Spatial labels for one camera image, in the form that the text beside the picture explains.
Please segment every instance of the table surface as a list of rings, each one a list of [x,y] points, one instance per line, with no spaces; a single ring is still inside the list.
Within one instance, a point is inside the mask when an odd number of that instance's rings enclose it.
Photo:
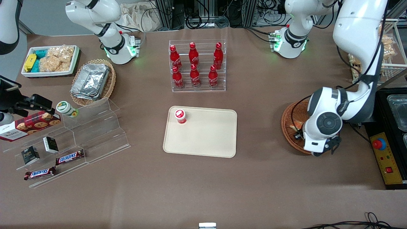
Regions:
[[[226,92],[171,92],[168,40],[227,37]],[[313,29],[296,59],[270,52],[244,29],[148,33],[140,57],[114,65],[111,99],[131,147],[37,189],[29,189],[14,155],[1,154],[2,228],[303,228],[363,220],[375,212],[392,226],[407,226],[407,191],[384,190],[370,145],[352,129],[341,132],[334,155],[306,156],[280,128],[283,110],[321,86],[347,86],[332,27]],[[75,44],[79,65],[103,58],[94,35],[28,36],[28,47]],[[72,77],[26,79],[24,95],[71,101]],[[238,114],[236,156],[231,159],[168,154],[162,149],[168,109],[192,106]]]

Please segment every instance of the cookie box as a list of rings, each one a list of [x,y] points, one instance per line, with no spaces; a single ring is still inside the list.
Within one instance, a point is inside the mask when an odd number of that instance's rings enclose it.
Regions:
[[[40,111],[26,118],[16,120],[9,125],[1,126],[0,139],[15,141],[59,123],[61,123],[59,115],[51,115],[45,111]]]

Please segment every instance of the aluminum foil container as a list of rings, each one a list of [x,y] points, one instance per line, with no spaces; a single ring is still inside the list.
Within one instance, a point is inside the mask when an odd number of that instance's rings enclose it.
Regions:
[[[109,67],[104,64],[86,64],[72,85],[71,94],[81,99],[100,99],[108,74]]]

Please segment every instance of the black box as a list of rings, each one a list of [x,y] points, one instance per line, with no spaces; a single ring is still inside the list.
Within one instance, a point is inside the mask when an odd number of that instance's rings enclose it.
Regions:
[[[39,160],[37,149],[34,146],[30,146],[28,149],[22,151],[21,155],[23,156],[26,165],[30,165]]]

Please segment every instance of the snickers bar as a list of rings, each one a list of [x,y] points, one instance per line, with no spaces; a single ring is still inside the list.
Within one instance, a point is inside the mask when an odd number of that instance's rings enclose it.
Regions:
[[[55,165],[60,165],[62,163],[68,162],[68,161],[72,161],[73,159],[77,159],[77,158],[81,158],[84,157],[85,153],[83,152],[83,150],[77,151],[73,154],[68,154],[66,156],[63,156],[61,158],[57,158],[55,159]]]
[[[24,175],[24,180],[31,180],[38,177],[47,177],[47,176],[55,176],[57,174],[57,170],[54,167],[46,169],[46,170],[38,170],[35,172],[26,172]]]

